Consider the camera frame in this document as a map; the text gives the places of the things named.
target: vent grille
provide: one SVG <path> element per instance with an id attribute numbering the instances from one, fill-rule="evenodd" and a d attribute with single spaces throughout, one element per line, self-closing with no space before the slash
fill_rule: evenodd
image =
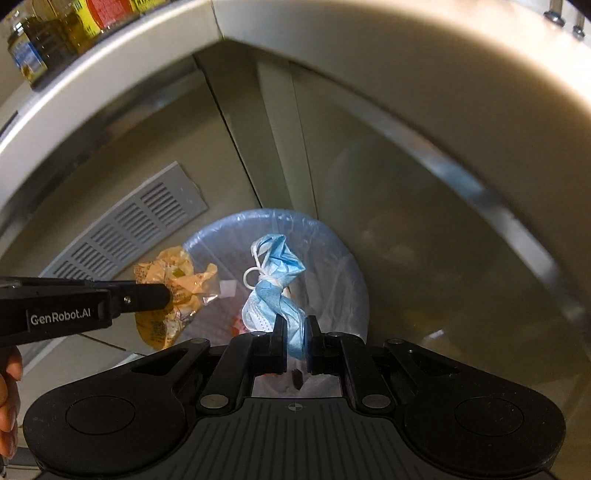
<path id="1" fill-rule="evenodd" d="M 199 190 L 175 162 L 109 209 L 41 276 L 110 280 L 205 210 Z"/>

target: orange plastic wrapper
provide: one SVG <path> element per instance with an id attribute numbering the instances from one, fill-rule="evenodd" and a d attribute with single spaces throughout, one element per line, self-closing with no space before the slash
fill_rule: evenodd
<path id="1" fill-rule="evenodd" d="M 205 272 L 195 273 L 182 247 L 167 248 L 153 262 L 137 264 L 134 275 L 137 283 L 164 283 L 171 293 L 164 310 L 135 314 L 140 337 L 156 350 L 173 345 L 194 315 L 219 295 L 217 266 L 210 263 Z"/>

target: silver bolt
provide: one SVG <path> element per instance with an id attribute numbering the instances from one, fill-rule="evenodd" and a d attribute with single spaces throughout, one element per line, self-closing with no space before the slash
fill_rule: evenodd
<path id="1" fill-rule="evenodd" d="M 202 407 L 214 410 L 216 408 L 224 408 L 228 404 L 228 397 L 225 395 L 219 395 L 212 393 L 211 395 L 205 395 L 200 403 Z"/>
<path id="2" fill-rule="evenodd" d="M 564 26 L 564 18 L 562 18 L 562 0 L 550 0 L 550 8 L 544 12 L 544 16 L 553 24 L 559 27 Z"/>
<path id="3" fill-rule="evenodd" d="M 390 399 L 385 395 L 366 395 L 361 401 L 367 408 L 386 408 L 390 405 Z"/>
<path id="4" fill-rule="evenodd" d="M 575 20 L 573 26 L 573 36 L 579 41 L 583 41 L 585 38 L 585 32 L 583 31 L 584 25 L 585 16 L 581 12 L 577 12 L 577 20 Z"/>

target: yellow label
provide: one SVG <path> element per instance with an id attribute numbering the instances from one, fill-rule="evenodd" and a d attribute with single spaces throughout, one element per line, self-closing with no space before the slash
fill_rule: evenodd
<path id="1" fill-rule="evenodd" d="M 29 83 L 34 83 L 47 71 L 47 65 L 26 34 L 20 35 L 8 51 Z"/>
<path id="2" fill-rule="evenodd" d="M 80 18 L 88 38 L 93 38 L 101 33 L 102 30 L 100 29 L 99 24 L 96 23 L 95 19 L 92 17 L 86 0 L 74 0 L 73 5 L 74 9 L 76 10 L 76 15 L 78 15 L 78 18 Z"/>
<path id="3" fill-rule="evenodd" d="M 138 10 L 141 13 L 144 13 L 148 10 L 158 7 L 159 5 L 164 5 L 168 2 L 168 0 L 134 0 L 134 2 L 136 7 L 138 7 Z"/>

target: trash bag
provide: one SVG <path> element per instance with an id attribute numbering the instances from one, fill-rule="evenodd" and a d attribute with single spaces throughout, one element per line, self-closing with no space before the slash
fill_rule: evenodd
<path id="1" fill-rule="evenodd" d="M 244 286 L 242 278 L 246 270 L 255 266 L 252 243 L 268 233 L 285 235 L 290 249 L 306 268 L 289 285 L 294 303 L 306 315 L 315 315 L 323 332 L 352 333 L 365 341 L 369 325 L 369 296 L 352 253 L 327 225 L 304 213 L 279 209 L 248 210 L 230 215 L 203 228 L 184 243 L 183 248 L 191 256 L 196 271 L 204 271 L 207 265 L 213 263 L 217 265 L 220 289 L 227 290 L 228 281 L 233 281 L 236 291 L 233 296 L 222 295 L 226 298 L 218 298 L 198 312 L 179 341 L 201 337 L 210 340 L 214 346 L 226 345 L 233 336 L 245 331 L 241 311 L 251 291 Z M 255 285 L 256 281 L 257 273 L 250 273 L 248 283 Z M 293 359 L 289 364 L 288 367 L 305 368 L 300 361 Z M 274 380 L 278 385 L 289 384 L 286 389 L 293 393 L 289 382 Z M 321 390 L 335 391 L 334 385 L 328 386 L 329 382 L 312 381 L 310 378 L 304 380 L 324 385 Z M 264 396 L 269 396 L 272 390 L 278 396 L 285 396 L 287 392 L 283 387 L 277 391 L 269 385 L 262 389 L 266 392 Z M 296 391 L 308 392 L 307 396 L 319 393 L 318 388 Z"/>

